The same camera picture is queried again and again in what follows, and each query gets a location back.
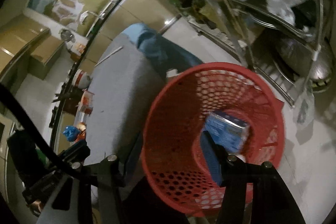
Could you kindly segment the blue white carton box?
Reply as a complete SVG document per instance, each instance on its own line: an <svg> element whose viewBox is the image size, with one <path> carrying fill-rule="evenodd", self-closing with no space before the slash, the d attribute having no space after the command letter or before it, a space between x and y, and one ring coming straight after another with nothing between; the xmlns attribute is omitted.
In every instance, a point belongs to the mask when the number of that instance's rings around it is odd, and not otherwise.
<svg viewBox="0 0 336 224"><path fill-rule="evenodd" d="M227 152L239 154L249 136L250 124L227 112L213 111L208 114L203 127L217 145Z"/></svg>

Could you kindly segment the orange peel piece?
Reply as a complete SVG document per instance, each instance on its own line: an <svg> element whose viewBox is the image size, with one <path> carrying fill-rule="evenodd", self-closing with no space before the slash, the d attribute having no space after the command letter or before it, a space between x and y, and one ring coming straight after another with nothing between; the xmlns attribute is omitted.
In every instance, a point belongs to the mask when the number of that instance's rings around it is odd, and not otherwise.
<svg viewBox="0 0 336 224"><path fill-rule="evenodd" d="M79 122L76 127L79 130L79 133L77 135L75 143L86 139L86 129L87 129L86 124L84 122Z"/></svg>

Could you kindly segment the blue plastic bag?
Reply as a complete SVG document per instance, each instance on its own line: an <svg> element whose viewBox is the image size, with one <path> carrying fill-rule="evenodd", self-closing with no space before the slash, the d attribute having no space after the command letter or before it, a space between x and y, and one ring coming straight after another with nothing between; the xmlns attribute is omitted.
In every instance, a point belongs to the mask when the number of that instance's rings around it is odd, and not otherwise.
<svg viewBox="0 0 336 224"><path fill-rule="evenodd" d="M65 136L66 140L69 142L73 142L77 139L80 130L75 126L66 126L63 135Z"/></svg>

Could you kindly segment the red plastic mesh trash basket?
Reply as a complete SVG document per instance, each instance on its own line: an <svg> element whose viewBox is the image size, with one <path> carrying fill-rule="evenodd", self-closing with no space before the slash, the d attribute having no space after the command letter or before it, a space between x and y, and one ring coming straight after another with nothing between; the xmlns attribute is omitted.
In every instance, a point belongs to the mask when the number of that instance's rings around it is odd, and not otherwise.
<svg viewBox="0 0 336 224"><path fill-rule="evenodd" d="M206 116L220 110L247 121L245 160L279 166L283 106L263 79L240 65L206 63L181 73L154 100L143 131L141 159L151 188L181 213L218 214L225 190L212 180L200 147Z"/></svg>

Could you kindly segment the upper kitchen cabinets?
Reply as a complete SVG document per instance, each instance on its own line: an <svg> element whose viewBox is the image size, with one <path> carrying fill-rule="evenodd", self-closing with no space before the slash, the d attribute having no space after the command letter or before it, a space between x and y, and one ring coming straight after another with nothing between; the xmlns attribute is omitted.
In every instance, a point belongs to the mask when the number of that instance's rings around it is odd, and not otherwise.
<svg viewBox="0 0 336 224"><path fill-rule="evenodd" d="M1 27L1 84L16 93L28 74L44 80L63 47L48 27L18 15Z"/></svg>

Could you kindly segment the orange white carton box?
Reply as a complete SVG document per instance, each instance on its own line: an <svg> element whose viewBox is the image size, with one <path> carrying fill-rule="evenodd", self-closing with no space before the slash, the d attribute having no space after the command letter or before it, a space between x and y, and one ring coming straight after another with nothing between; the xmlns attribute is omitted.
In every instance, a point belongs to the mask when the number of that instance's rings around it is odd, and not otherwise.
<svg viewBox="0 0 336 224"><path fill-rule="evenodd" d="M79 112L91 115L93 110L93 96L93 93L85 90L82 94L77 110Z"/></svg>

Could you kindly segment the white red ceramic bowl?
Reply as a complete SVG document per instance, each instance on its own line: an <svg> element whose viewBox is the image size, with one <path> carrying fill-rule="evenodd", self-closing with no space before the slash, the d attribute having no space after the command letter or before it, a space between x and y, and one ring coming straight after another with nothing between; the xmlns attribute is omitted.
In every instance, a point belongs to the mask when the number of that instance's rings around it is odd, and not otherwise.
<svg viewBox="0 0 336 224"><path fill-rule="evenodd" d="M84 90L90 85L91 81L91 76L88 73L82 69L78 69L73 77L72 86Z"/></svg>

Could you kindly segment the white thin rod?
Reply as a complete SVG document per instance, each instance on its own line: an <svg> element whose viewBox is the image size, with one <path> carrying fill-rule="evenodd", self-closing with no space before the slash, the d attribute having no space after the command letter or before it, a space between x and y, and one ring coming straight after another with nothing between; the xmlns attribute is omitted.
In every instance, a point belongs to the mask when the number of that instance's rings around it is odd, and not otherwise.
<svg viewBox="0 0 336 224"><path fill-rule="evenodd" d="M106 61L107 59L109 59L111 56L113 56L114 54L116 54L117 52L119 52L122 49L123 49L123 46L120 46L120 47L116 48L110 54L108 54L106 57L104 57L102 60L100 60L94 67L99 66L101 63L103 63L104 61Z"/></svg>

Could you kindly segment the hanging metal strainer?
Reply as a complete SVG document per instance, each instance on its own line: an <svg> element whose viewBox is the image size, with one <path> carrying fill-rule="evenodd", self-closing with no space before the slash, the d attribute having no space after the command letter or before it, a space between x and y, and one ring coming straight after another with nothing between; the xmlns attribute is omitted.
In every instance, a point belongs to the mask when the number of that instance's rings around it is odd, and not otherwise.
<svg viewBox="0 0 336 224"><path fill-rule="evenodd" d="M74 42L75 41L75 36L72 34L72 32L68 29L61 29L60 32L60 38L63 42L68 43L68 42Z"/></svg>

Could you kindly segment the metal storage rack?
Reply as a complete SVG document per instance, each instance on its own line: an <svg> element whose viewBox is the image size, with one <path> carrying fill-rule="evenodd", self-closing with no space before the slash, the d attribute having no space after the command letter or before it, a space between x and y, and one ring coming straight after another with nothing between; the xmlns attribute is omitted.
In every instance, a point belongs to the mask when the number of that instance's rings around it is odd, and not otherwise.
<svg viewBox="0 0 336 224"><path fill-rule="evenodd" d="M199 34L260 74L290 105L335 74L334 0L169 0Z"/></svg>

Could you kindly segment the lower counter cabinets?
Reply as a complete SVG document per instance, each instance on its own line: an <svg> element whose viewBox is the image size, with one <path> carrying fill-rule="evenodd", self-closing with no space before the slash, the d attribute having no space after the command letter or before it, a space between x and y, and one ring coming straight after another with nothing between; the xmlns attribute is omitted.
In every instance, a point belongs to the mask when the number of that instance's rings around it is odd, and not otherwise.
<svg viewBox="0 0 336 224"><path fill-rule="evenodd" d="M99 29L79 68L91 73L111 41L128 26L144 23L162 33L177 19L179 13L168 0L122 0Z"/></svg>

